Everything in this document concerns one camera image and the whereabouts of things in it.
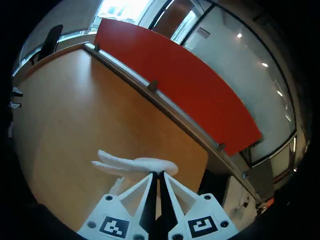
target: glass partition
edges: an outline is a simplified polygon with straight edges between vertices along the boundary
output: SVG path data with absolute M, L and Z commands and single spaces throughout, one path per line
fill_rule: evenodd
M 184 47 L 232 88 L 253 117 L 263 136 L 251 148 L 253 163 L 288 140 L 296 124 L 286 82 L 268 50 L 245 25 L 216 6 Z

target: wooden desk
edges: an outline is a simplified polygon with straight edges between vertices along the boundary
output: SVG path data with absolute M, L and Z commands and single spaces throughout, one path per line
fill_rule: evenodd
M 121 158 L 175 162 L 193 191 L 207 153 L 174 122 L 84 50 L 35 70 L 18 87 L 14 138 L 38 202 L 77 231 L 117 177 L 91 165 L 99 149 Z

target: black chair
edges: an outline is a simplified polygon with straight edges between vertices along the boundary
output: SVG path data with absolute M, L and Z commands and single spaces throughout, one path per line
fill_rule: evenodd
M 50 30 L 41 50 L 30 58 L 32 65 L 34 65 L 34 58 L 36 55 L 38 55 L 38 61 L 40 61 L 57 50 L 58 40 L 60 38 L 62 29 L 63 25 L 57 25 Z

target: red partition panel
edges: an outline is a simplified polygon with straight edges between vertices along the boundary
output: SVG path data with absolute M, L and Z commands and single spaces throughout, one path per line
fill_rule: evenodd
M 102 19 L 94 44 L 158 89 L 233 155 L 261 138 L 243 103 L 208 65 L 151 30 Z

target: black square marker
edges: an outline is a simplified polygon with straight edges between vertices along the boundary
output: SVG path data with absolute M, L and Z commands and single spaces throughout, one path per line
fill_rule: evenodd
M 128 227 L 128 221 L 106 216 L 99 231 L 119 238 L 126 238 Z
M 218 230 L 211 216 L 190 220 L 188 224 L 192 238 L 207 235 Z

